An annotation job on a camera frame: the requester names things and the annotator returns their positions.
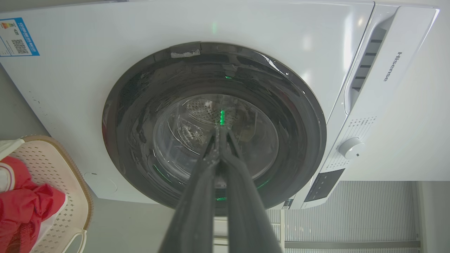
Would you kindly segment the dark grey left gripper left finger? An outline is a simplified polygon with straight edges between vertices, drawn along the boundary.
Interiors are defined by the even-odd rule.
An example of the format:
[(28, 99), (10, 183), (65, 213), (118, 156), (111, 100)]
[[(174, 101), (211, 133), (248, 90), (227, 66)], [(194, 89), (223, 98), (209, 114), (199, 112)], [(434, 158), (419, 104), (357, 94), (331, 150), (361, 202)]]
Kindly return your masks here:
[(219, 163), (220, 129), (214, 128), (201, 150), (160, 253), (211, 253), (215, 216), (215, 175)]

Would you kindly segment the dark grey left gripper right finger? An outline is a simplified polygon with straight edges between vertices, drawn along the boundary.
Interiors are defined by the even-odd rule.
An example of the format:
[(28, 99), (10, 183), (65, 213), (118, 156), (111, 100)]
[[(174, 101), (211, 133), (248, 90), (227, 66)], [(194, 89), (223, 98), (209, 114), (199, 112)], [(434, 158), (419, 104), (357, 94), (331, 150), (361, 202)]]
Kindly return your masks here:
[(281, 247), (234, 134), (219, 127), (220, 168), (227, 185), (230, 253), (281, 253)]

